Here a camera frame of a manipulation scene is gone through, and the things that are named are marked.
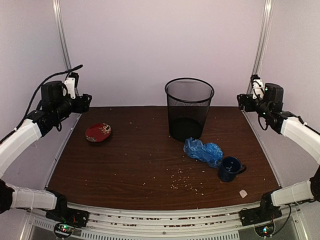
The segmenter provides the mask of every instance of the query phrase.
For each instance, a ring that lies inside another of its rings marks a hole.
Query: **red floral bowl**
[[[96,123],[85,131],[85,139],[92,143],[106,140],[111,134],[111,126],[106,123]]]

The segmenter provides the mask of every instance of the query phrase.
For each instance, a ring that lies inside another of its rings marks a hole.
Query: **mug handle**
[[[246,170],[247,170],[247,166],[242,165],[242,169],[238,172],[238,175],[244,173]]]

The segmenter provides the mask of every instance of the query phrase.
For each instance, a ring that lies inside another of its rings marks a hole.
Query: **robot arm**
[[[61,122],[71,113],[85,113],[89,110],[92,96],[76,95],[79,75],[72,71],[82,65],[56,75],[70,74],[64,83],[51,81],[42,84],[41,101],[37,109],[24,117],[21,126],[0,143],[0,179],[14,160],[32,143],[44,137],[53,127],[61,131]],[[33,190],[14,186],[0,180],[0,214],[10,208],[52,210],[57,219],[70,215],[67,199],[56,192]]]
[[[239,109],[245,112],[257,112],[261,127],[260,118],[265,119],[266,127],[262,127],[263,130],[267,130],[270,126],[278,134],[302,147],[320,165],[320,134],[303,122],[300,116],[282,110],[283,88],[273,83],[266,83],[264,86],[257,75],[251,77],[251,83],[251,94],[237,96]],[[252,220],[250,222],[245,220],[242,224],[268,221],[272,216],[280,217],[280,206],[312,200],[320,200],[320,168],[309,180],[264,194],[259,208],[255,211],[240,212],[243,219]]]

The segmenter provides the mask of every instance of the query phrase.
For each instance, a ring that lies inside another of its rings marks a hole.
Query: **wooden tabletop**
[[[88,142],[85,131],[95,123],[111,125],[112,136]],[[169,136],[166,107],[92,107],[76,125],[48,189],[88,206],[187,210],[253,203],[278,188],[238,108],[211,107],[201,140],[218,144],[224,156],[238,158],[247,170],[221,182],[218,169],[187,157],[184,144]]]

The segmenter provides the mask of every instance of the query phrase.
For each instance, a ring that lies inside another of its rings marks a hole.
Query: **vertical metal pole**
[[[62,16],[61,16],[60,1],[52,0],[52,4],[53,4],[54,18],[55,18],[56,26],[58,28],[58,33],[60,37],[64,64],[65,64],[65,68],[68,70],[68,69],[71,69],[72,67],[71,67],[71,61],[70,61],[68,48],[67,48],[64,25],[63,25]]]
[[[270,23],[271,23],[271,13],[273,8],[273,0],[265,0],[264,3],[264,12],[262,17],[262,23],[261,23],[261,31],[260,31],[260,38],[258,42],[258,48],[256,50],[252,75],[259,74],[260,73],[260,67],[261,67],[261,61],[263,58],[263,54],[266,50],[266,45],[268,41],[269,36],[269,29],[270,29]],[[251,92],[251,82],[249,83],[247,93],[249,94]]]

